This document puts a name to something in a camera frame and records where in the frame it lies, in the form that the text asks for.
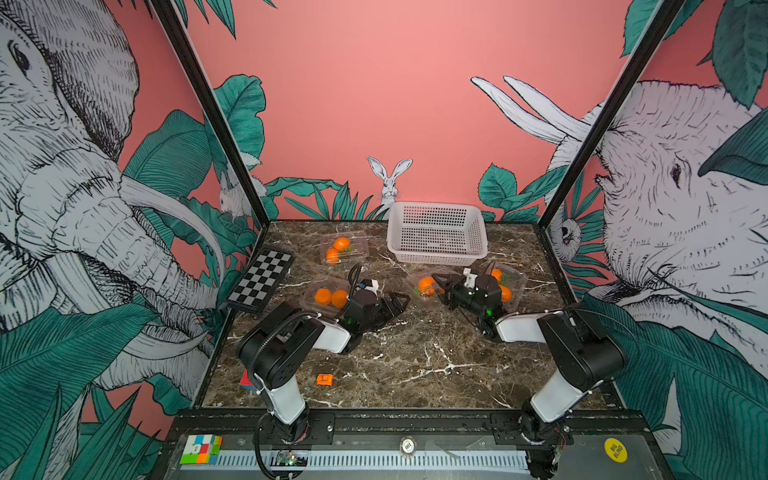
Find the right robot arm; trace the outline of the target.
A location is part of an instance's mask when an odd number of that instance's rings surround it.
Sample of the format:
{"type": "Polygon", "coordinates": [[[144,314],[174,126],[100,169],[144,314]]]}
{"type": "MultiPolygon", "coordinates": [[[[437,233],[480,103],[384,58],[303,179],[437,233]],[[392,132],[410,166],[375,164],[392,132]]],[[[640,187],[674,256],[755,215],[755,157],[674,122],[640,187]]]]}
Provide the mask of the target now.
{"type": "Polygon", "coordinates": [[[518,419],[519,431],[531,444],[542,443],[573,406],[627,364],[625,351],[602,325],[601,314],[579,302],[549,313],[512,314],[505,311],[501,285],[490,274],[467,269],[432,278],[441,302],[472,314],[472,323],[486,339],[542,343],[549,349],[556,370],[526,401],[518,419]]]}

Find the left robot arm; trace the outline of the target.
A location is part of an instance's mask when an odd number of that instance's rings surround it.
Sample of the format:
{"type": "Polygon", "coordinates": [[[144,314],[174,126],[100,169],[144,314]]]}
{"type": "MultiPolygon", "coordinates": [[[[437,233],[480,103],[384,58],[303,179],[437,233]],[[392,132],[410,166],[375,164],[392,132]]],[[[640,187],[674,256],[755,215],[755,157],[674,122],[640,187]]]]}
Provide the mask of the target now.
{"type": "Polygon", "coordinates": [[[351,286],[346,303],[333,317],[285,301],[241,339],[237,357],[265,402],[280,440],[298,443],[310,429],[310,408],[296,379],[308,354],[313,350],[352,352],[366,333],[404,313],[410,300],[403,293],[381,293],[377,281],[366,279],[351,286]]]}

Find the orange with leaf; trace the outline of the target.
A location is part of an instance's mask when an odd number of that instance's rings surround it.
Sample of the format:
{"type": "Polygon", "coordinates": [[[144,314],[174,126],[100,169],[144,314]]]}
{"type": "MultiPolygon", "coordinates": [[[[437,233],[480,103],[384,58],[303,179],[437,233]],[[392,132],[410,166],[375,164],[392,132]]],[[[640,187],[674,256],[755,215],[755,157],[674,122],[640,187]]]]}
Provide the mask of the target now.
{"type": "Polygon", "coordinates": [[[432,296],[436,293],[436,283],[432,276],[426,276],[418,284],[420,294],[423,296],[432,296]]]}

